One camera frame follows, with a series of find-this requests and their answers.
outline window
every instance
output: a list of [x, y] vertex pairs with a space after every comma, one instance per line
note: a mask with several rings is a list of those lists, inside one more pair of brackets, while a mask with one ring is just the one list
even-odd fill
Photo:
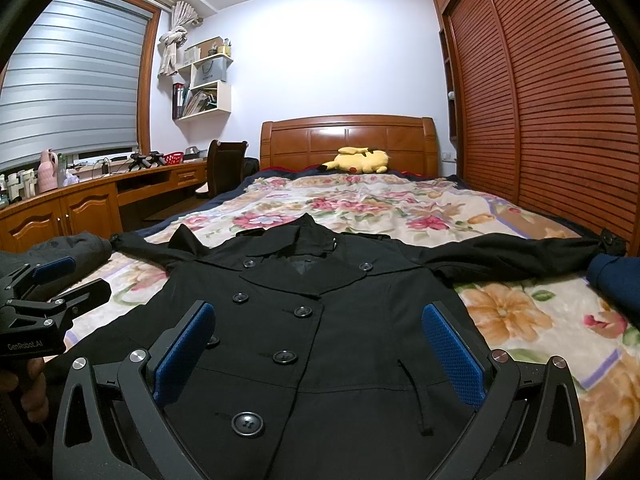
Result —
[[148, 149], [158, 17], [144, 0], [53, 0], [6, 67], [0, 171], [39, 160], [48, 148]]

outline black trench coat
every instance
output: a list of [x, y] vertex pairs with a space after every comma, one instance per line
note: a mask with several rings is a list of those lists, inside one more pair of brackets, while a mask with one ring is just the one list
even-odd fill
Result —
[[[49, 382], [62, 384], [78, 356], [100, 364], [148, 348], [194, 301], [208, 301], [220, 343], [165, 413], [213, 479], [427, 477], [472, 410], [421, 330], [422, 308], [442, 301], [475, 331], [451, 283], [560, 276], [606, 250], [597, 238], [503, 234], [414, 247], [337, 234], [306, 214], [213, 249], [184, 225], [167, 244], [135, 234], [112, 243], [170, 278], [53, 360]], [[234, 432], [241, 412], [262, 417], [257, 437]]]

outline louvered wardrobe door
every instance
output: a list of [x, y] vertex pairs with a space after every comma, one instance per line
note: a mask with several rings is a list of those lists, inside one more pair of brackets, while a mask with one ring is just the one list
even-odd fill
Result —
[[518, 202], [630, 240], [638, 126], [609, 25], [587, 0], [493, 1], [520, 109]]
[[514, 193], [516, 116], [510, 67], [491, 0], [458, 0], [448, 20], [462, 86], [463, 177], [474, 189]]

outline pink bottle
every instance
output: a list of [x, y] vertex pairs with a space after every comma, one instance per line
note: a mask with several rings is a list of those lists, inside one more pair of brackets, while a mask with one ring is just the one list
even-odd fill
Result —
[[58, 156], [49, 150], [44, 150], [40, 154], [40, 165], [38, 166], [38, 190], [40, 193], [58, 187], [57, 171]]

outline coat collar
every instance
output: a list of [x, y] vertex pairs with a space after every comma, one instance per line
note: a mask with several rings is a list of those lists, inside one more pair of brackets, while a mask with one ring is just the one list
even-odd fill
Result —
[[[288, 256], [295, 254], [324, 256], [324, 259], [301, 276], [287, 261]], [[246, 267], [247, 260], [252, 260], [254, 266]], [[402, 255], [392, 240], [381, 242], [338, 234], [317, 224], [308, 214], [261, 234], [251, 232], [244, 240], [234, 238], [200, 261], [238, 270], [242, 279], [255, 285], [311, 297], [367, 276], [420, 267]], [[371, 264], [372, 269], [360, 268], [364, 263]]]

